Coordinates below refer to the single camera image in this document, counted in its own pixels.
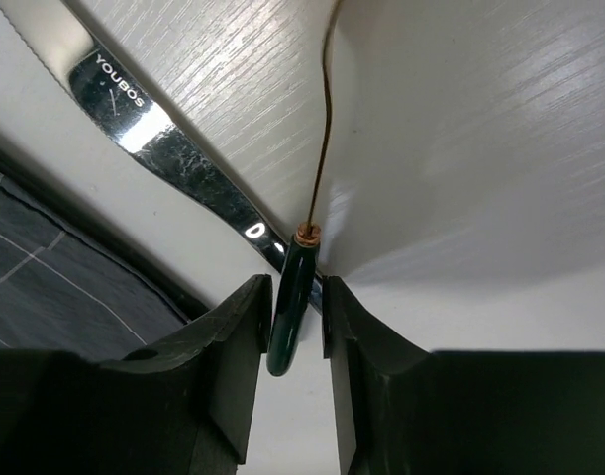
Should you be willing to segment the dark checked cloth placemat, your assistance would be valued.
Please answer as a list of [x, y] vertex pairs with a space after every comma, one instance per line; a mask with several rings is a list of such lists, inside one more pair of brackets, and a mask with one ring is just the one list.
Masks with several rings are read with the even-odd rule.
[[0, 349], [121, 358], [206, 311], [73, 226], [0, 161]]

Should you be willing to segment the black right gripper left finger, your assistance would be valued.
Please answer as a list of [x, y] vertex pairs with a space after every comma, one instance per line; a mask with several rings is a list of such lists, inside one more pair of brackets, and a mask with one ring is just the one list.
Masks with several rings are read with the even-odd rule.
[[246, 462], [272, 281], [258, 274], [121, 360], [0, 350], [0, 474], [233, 474]]

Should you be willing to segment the green handled gold fork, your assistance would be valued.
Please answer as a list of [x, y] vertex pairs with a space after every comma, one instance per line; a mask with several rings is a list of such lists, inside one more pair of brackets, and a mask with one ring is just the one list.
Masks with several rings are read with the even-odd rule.
[[306, 219], [291, 236], [276, 296], [266, 357], [267, 371], [274, 377], [285, 375], [291, 366], [317, 272], [321, 227], [314, 222], [314, 213], [332, 133], [334, 112], [330, 67], [332, 42], [342, 6], [341, 1], [332, 3], [322, 37], [321, 72], [325, 106], [323, 138], [309, 210]]

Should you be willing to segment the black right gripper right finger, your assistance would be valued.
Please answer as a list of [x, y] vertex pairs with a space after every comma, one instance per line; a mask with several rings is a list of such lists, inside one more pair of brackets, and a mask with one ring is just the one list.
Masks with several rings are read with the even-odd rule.
[[605, 351], [429, 352], [323, 283], [344, 474], [605, 474]]

